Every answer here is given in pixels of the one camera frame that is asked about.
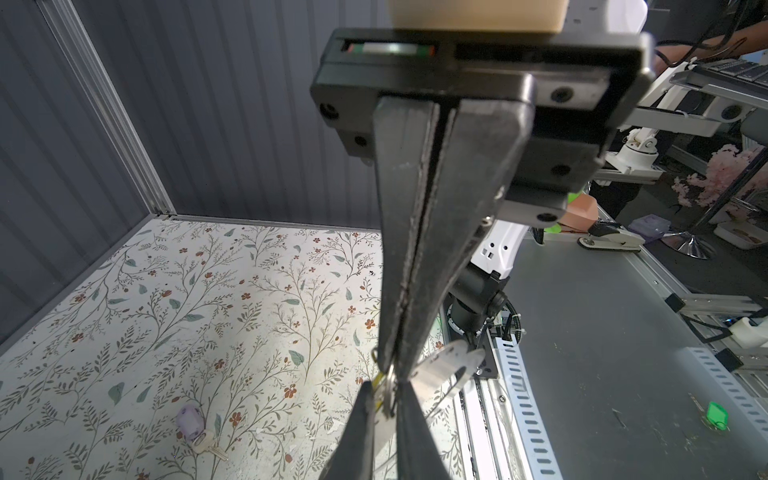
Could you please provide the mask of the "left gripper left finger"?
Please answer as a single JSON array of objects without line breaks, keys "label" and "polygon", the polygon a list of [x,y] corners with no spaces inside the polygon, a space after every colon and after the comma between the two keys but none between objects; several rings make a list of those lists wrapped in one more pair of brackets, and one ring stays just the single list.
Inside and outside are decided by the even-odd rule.
[{"label": "left gripper left finger", "polygon": [[325,480],[370,480],[374,465],[375,398],[371,381],[362,383],[345,429],[321,472]]}]

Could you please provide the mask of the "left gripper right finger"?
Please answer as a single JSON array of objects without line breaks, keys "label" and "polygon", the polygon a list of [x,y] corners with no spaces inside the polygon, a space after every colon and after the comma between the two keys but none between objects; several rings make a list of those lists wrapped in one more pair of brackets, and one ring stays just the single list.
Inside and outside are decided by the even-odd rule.
[{"label": "left gripper right finger", "polygon": [[398,478],[450,479],[410,382],[398,386],[395,420]]}]

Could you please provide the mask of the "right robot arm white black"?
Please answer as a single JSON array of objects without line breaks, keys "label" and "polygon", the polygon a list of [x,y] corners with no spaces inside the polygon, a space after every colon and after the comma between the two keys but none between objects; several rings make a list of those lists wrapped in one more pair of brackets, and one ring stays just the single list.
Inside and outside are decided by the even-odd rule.
[{"label": "right robot arm white black", "polygon": [[481,329],[524,233],[562,218],[653,80],[643,1],[394,1],[338,28],[310,88],[375,169],[383,241],[376,361],[415,367],[446,297]]}]

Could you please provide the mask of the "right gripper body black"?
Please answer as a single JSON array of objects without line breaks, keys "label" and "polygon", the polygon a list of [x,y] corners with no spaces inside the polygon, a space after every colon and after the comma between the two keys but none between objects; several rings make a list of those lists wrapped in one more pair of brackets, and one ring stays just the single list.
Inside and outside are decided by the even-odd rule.
[{"label": "right gripper body black", "polygon": [[650,86],[651,36],[338,29],[310,88],[374,163],[384,225],[547,227]]}]

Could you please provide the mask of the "yellow key tag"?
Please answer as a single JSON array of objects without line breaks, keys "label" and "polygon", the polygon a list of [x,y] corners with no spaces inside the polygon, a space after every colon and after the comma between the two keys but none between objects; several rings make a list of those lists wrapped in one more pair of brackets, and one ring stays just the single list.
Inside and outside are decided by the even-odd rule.
[{"label": "yellow key tag", "polygon": [[383,396],[384,385],[386,383],[386,375],[383,372],[378,372],[377,375],[371,380],[373,393],[375,398],[381,398]]}]

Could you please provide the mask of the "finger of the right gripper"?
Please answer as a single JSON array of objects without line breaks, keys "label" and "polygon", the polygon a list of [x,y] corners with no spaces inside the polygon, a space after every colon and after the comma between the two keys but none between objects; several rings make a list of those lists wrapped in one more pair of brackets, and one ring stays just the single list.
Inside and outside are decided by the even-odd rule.
[{"label": "finger of the right gripper", "polygon": [[409,376],[443,296],[492,224],[534,115],[534,106],[525,102],[465,99],[441,126],[398,343],[397,379]]},{"label": "finger of the right gripper", "polygon": [[398,358],[438,118],[434,103],[402,97],[380,98],[372,116],[383,251],[377,363],[383,372]]}]

